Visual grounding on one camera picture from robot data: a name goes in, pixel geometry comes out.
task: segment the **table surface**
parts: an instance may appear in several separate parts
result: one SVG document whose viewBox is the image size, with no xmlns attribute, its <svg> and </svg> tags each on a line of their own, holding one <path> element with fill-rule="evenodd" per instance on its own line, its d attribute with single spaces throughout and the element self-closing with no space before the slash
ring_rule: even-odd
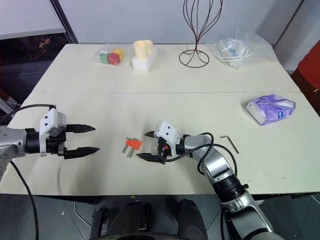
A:
<svg viewBox="0 0 320 240">
<path fill-rule="evenodd" d="M 179 54 L 193 45 L 156 45 L 158 57 L 149 73 L 135 72 L 127 46 L 126 57 L 118 67 L 95 62 L 103 45 L 67 44 L 39 83 L 36 93 L 225 93 L 299 92 L 279 62 L 256 62 L 235 70 L 221 64 L 209 51 L 210 61 L 202 68 L 189 68 L 179 62 Z"/>
<path fill-rule="evenodd" d="M 121 153 L 126 137 L 143 140 L 139 152 L 156 151 L 157 141 L 144 137 L 166 120 L 182 134 L 211 132 L 215 142 L 235 155 L 238 177 L 252 194 L 318 192 L 320 118 L 301 92 L 282 92 L 296 102 L 292 116 L 265 126 L 246 111 L 253 98 L 271 92 L 234 93 L 41 93 L 33 92 L 24 105 L 56 104 L 69 124 L 87 124 L 96 131 L 67 134 L 66 146 L 100 147 L 95 154 L 64 160 L 56 155 L 30 154 L 16 158 L 35 195 L 154 195 L 212 194 L 194 159 L 184 157 L 161 165 Z M 46 108 L 18 112 L 12 128 L 39 129 Z M 239 155 L 226 139 L 228 135 Z M 223 153 L 232 166 L 229 156 Z M 9 166 L 0 183 L 2 193 L 25 194 Z"/>
</svg>

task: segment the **plastic bag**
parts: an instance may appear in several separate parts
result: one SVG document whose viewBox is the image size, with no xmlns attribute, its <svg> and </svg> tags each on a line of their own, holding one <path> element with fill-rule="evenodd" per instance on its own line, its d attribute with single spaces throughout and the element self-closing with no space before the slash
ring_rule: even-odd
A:
<svg viewBox="0 0 320 240">
<path fill-rule="evenodd" d="M 260 125 L 271 124 L 289 117 L 296 108 L 294 101 L 271 94 L 251 100 L 246 109 Z"/>
<path fill-rule="evenodd" d="M 99 51 L 94 53 L 93 61 L 107 66 L 119 66 L 133 51 L 131 43 L 110 44 L 107 43 Z"/>
<path fill-rule="evenodd" d="M 272 46 L 265 39 L 240 28 L 236 29 L 234 37 L 213 43 L 209 50 L 220 62 L 234 69 L 243 65 L 279 61 Z"/>
</svg>

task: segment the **white cup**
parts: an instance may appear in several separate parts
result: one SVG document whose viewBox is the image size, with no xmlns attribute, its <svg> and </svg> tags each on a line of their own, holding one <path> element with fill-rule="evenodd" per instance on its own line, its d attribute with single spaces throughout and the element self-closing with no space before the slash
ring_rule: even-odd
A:
<svg viewBox="0 0 320 240">
<path fill-rule="evenodd" d="M 147 43 L 143 40 L 135 41 L 133 43 L 136 59 L 146 59 L 148 57 Z"/>
<path fill-rule="evenodd" d="M 152 54 L 154 43 L 151 40 L 144 40 L 146 44 L 146 53 L 148 56 Z"/>
</svg>

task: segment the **red block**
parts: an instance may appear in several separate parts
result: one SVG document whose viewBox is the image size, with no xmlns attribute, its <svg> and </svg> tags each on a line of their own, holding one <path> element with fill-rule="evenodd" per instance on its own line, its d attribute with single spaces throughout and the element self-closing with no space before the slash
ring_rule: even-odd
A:
<svg viewBox="0 0 320 240">
<path fill-rule="evenodd" d="M 117 66 L 120 63 L 120 56 L 117 53 L 110 53 L 108 56 L 109 64 Z"/>
</svg>

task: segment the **cube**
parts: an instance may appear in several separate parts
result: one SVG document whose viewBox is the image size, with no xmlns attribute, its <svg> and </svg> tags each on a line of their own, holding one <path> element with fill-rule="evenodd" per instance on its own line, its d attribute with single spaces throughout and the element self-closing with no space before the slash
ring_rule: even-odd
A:
<svg viewBox="0 0 320 240">
<path fill-rule="evenodd" d="M 117 66 L 120 63 L 119 54 L 114 52 L 110 53 L 110 55 L 108 56 L 108 61 L 109 61 L 109 64 Z"/>
<path fill-rule="evenodd" d="M 109 64 L 109 60 L 108 60 L 109 55 L 110 55 L 109 52 L 100 52 L 100 54 L 99 54 L 100 62 L 102 64 Z"/>
<path fill-rule="evenodd" d="M 124 59 L 125 54 L 124 54 L 124 51 L 122 49 L 115 48 L 115 49 L 112 50 L 112 52 L 115 53 L 115 54 L 119 54 L 120 61 L 122 61 Z"/>
</svg>

